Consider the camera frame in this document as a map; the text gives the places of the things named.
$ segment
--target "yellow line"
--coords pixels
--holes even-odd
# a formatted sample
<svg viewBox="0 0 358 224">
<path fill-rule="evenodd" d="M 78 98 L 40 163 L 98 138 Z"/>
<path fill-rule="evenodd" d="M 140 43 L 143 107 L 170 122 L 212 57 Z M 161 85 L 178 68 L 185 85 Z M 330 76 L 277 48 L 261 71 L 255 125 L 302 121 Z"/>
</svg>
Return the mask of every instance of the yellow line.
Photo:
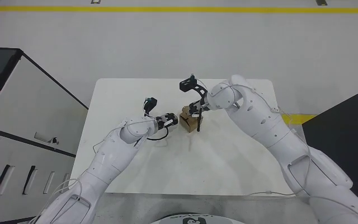
<svg viewBox="0 0 358 224">
<path fill-rule="evenodd" d="M 339 13 L 356 14 L 358 8 L 280 7 L 101 7 L 101 6 L 0 6 L 12 12 L 214 12 L 214 13 Z"/>
<path fill-rule="evenodd" d="M 282 118 L 286 124 L 303 124 L 306 121 L 311 120 L 315 116 L 316 115 L 314 114 L 289 114 L 289 116 L 283 114 Z"/>
</svg>

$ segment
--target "floor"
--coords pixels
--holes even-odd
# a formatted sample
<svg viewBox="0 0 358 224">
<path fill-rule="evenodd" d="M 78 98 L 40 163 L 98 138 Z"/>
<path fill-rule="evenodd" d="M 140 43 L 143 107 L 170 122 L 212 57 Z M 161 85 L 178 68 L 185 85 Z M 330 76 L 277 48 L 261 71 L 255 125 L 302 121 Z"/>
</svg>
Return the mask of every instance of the floor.
<svg viewBox="0 0 358 224">
<path fill-rule="evenodd" d="M 295 198 L 121 193 L 101 198 L 93 223 L 145 224 L 177 212 L 213 214 L 247 224 L 317 223 L 311 208 Z"/>
</svg>

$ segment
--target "small cardboard box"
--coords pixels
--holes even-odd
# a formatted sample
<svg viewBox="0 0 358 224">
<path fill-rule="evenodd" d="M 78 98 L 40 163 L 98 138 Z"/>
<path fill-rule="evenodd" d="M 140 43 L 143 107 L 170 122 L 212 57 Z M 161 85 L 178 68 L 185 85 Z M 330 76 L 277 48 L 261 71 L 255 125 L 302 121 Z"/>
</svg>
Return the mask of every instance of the small cardboard box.
<svg viewBox="0 0 358 224">
<path fill-rule="evenodd" d="M 198 118 L 193 118 L 192 116 L 188 115 L 189 106 L 184 106 L 181 111 L 182 111 L 182 113 L 180 114 L 180 117 L 179 117 L 180 124 L 190 133 L 197 128 L 197 119 Z M 202 124 L 203 118 L 204 117 L 201 116 L 200 125 Z"/>
</svg>

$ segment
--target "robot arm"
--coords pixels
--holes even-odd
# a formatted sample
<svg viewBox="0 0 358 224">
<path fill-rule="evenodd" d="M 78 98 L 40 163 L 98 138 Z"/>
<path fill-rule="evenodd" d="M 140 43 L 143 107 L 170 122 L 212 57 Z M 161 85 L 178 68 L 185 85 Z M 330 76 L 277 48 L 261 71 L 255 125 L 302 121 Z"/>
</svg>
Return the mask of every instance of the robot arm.
<svg viewBox="0 0 358 224">
<path fill-rule="evenodd" d="M 140 145 L 158 130 L 177 123 L 174 114 L 124 120 L 106 137 L 74 187 L 58 196 L 41 217 L 31 223 L 92 223 L 99 199 L 111 182 L 126 169 Z"/>
<path fill-rule="evenodd" d="M 236 102 L 241 98 L 243 104 L 239 106 Z M 294 194 L 307 199 L 319 222 L 358 223 L 358 198 L 350 190 L 350 178 L 327 155 L 307 146 L 293 133 L 278 108 L 271 106 L 264 94 L 245 78 L 231 76 L 190 108 L 193 113 L 200 108 L 203 111 L 225 109 L 241 130 L 277 159 L 288 186 Z"/>
</svg>

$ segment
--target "white table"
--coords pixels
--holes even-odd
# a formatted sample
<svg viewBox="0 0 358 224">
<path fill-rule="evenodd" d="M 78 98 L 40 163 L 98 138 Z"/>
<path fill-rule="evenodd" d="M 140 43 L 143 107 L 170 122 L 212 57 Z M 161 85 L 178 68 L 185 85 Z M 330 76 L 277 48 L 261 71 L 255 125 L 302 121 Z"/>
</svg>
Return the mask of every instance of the white table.
<svg viewBox="0 0 358 224">
<path fill-rule="evenodd" d="M 101 79 L 96 83 L 71 178 L 90 165 L 98 143 L 125 117 L 142 116 L 146 97 L 158 100 L 151 115 L 175 113 L 198 100 L 179 90 L 182 79 Z M 202 80 L 210 89 L 222 80 Z M 276 102 L 269 80 L 249 80 Z M 200 133 L 180 125 L 158 142 L 146 141 L 108 193 L 245 195 L 274 190 L 292 193 L 267 149 L 244 134 L 225 110 L 203 113 Z M 161 137 L 165 130 L 153 138 Z"/>
</svg>

